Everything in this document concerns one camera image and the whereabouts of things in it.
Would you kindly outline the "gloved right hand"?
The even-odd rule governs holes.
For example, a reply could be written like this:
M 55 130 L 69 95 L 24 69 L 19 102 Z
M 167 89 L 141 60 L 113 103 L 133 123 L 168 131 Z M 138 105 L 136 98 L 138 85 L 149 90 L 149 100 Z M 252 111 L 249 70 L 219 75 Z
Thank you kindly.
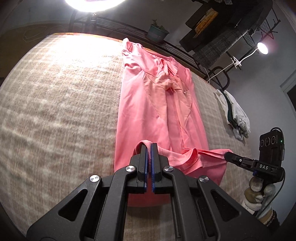
M 249 187 L 244 191 L 242 206 L 250 213 L 256 214 L 256 218 L 267 225 L 273 217 L 271 200 L 275 196 L 276 187 L 269 184 L 263 187 L 263 180 L 253 176 L 249 181 Z

